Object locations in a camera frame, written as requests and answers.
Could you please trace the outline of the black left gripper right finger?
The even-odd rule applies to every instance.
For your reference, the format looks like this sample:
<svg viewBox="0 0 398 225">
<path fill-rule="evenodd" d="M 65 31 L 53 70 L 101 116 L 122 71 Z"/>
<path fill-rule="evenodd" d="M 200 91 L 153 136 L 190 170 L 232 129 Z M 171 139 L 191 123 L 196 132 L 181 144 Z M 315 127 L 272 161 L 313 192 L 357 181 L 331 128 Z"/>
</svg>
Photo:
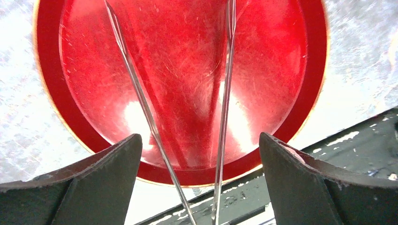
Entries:
<svg viewBox="0 0 398 225">
<path fill-rule="evenodd" d="M 277 224 L 397 224 L 396 181 L 336 167 L 267 133 L 259 147 Z"/>
</svg>

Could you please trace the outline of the metal tongs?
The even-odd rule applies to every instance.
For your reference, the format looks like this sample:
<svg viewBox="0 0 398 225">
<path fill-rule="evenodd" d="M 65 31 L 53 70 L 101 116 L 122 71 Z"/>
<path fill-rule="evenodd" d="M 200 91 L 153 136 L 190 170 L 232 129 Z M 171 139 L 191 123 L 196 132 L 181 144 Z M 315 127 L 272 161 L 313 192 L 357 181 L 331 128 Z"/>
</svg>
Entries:
<svg viewBox="0 0 398 225">
<path fill-rule="evenodd" d="M 124 36 L 122 34 L 122 28 L 118 21 L 115 11 L 111 7 L 111 5 L 105 0 L 104 1 L 107 14 L 111 23 L 111 27 L 114 33 L 114 37 L 116 43 L 120 49 L 122 54 L 123 61 L 127 68 L 127 72 L 131 78 L 135 93 L 138 97 L 138 101 L 143 110 L 144 116 L 149 125 L 150 131 L 158 145 L 160 150 L 162 159 L 168 169 L 168 172 L 171 176 L 172 182 L 176 187 L 177 193 L 180 197 L 183 207 L 186 210 L 188 218 L 191 224 L 195 225 L 197 222 L 194 218 L 193 212 L 190 209 L 190 205 L 188 200 L 186 199 L 180 182 L 177 178 L 177 175 L 169 161 L 169 158 L 165 152 L 161 135 L 158 131 L 158 128 L 155 124 L 152 112 L 145 98 L 143 89 L 137 77 L 136 69 L 132 64 L 132 59 L 128 55 L 127 45 L 124 40 Z M 222 100 L 222 113 L 221 113 L 221 122 L 220 122 L 220 133 L 219 133 L 219 141 L 218 141 L 218 153 L 217 153 L 217 163 L 215 170 L 215 183 L 214 183 L 214 198 L 213 198 L 213 206 L 211 219 L 212 224 L 219 224 L 219 212 L 220 205 L 219 201 L 221 199 L 221 188 L 223 181 L 223 167 L 224 167 L 224 155 L 225 155 L 225 146 L 226 146 L 226 132 L 227 132 L 227 120 L 228 120 L 228 112 L 229 112 L 229 101 L 230 101 L 230 89 L 231 89 L 231 80 L 232 80 L 232 66 L 233 66 L 233 55 L 234 55 L 234 43 L 235 43 L 235 30 L 236 30 L 236 1 L 228 0 L 226 3 L 226 34 L 227 34 L 227 54 L 226 54 L 226 68 L 225 68 L 225 81 L 224 81 L 224 91 L 223 91 L 223 100 Z"/>
</svg>

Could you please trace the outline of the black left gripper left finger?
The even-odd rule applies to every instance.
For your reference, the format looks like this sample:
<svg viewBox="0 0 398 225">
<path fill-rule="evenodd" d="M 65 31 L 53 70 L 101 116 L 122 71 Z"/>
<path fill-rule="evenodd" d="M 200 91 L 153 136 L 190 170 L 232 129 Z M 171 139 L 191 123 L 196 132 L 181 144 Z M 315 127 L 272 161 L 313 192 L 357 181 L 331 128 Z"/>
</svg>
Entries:
<svg viewBox="0 0 398 225">
<path fill-rule="evenodd" d="M 2 183 L 3 225 L 122 225 L 142 154 L 133 134 L 64 168 Z"/>
</svg>

